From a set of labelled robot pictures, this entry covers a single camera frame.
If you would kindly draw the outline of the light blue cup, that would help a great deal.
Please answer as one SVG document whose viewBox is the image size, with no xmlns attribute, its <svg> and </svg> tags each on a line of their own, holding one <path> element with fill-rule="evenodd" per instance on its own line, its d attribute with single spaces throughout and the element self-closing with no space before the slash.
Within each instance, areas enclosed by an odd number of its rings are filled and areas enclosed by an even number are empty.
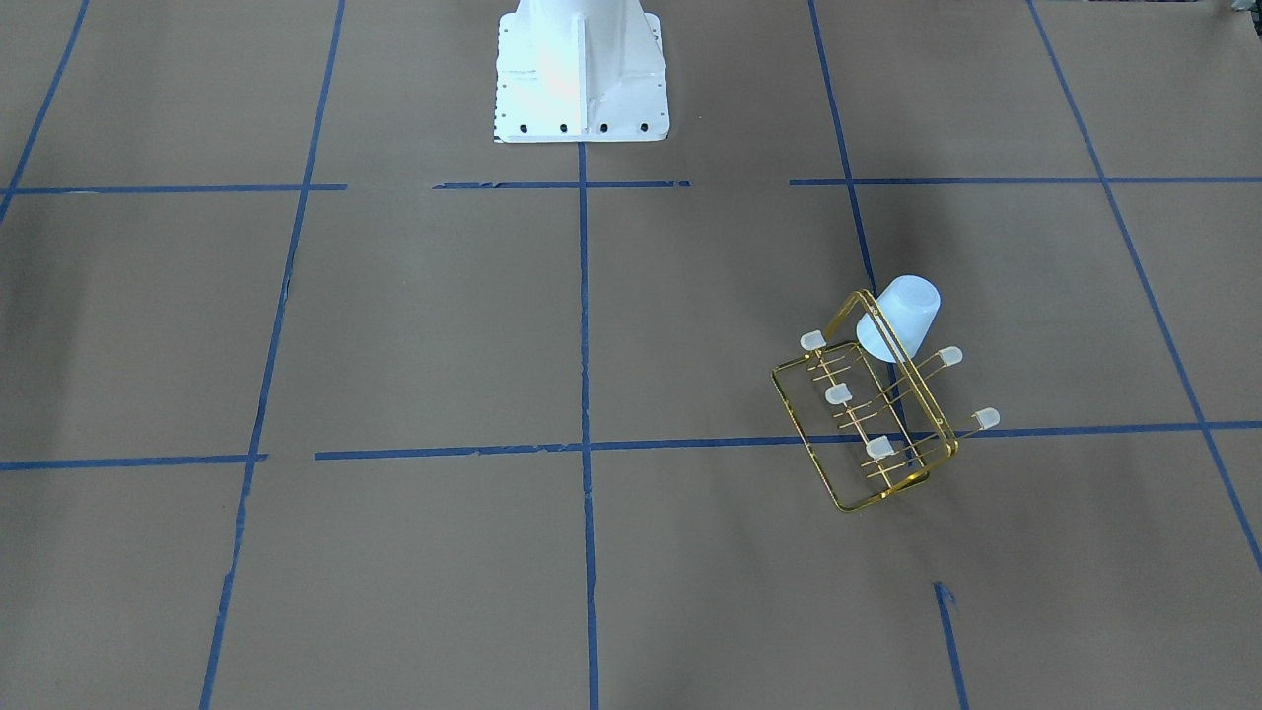
<svg viewBox="0 0 1262 710">
<path fill-rule="evenodd" d="M 877 298 L 883 324 L 871 314 L 861 317 L 856 337 L 870 356 L 896 363 L 915 358 L 930 327 L 941 309 L 941 293 L 919 275 L 895 277 Z"/>
</svg>

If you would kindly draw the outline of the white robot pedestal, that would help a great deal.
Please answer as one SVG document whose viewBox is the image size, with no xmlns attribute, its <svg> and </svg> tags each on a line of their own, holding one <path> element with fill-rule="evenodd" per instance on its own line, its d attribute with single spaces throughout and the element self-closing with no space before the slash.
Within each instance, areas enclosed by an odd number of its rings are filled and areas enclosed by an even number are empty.
<svg viewBox="0 0 1262 710">
<path fill-rule="evenodd" d="M 520 1 L 498 18 L 493 139 L 668 139 L 663 23 L 640 1 Z"/>
</svg>

